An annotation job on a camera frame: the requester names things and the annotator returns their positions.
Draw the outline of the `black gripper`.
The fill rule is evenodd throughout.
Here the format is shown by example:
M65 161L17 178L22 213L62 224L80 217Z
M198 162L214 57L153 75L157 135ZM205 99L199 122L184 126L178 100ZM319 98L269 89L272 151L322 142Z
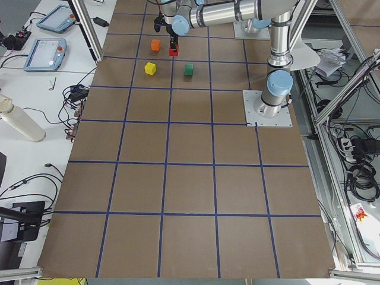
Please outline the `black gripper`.
M155 32L158 33L162 27L165 27L167 33L170 34L170 50L177 50L178 49L178 35L176 33L173 33L172 25L165 22L164 15L160 13L154 19Z

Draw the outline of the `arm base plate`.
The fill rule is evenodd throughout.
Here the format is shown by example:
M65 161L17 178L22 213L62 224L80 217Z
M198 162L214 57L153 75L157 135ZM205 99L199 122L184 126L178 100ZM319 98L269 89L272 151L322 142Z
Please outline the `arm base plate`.
M233 23L236 39L270 40L268 27L255 28L251 21L238 21Z
M286 100L279 106L267 106L261 90L244 90L243 103L247 126L291 128L293 126Z

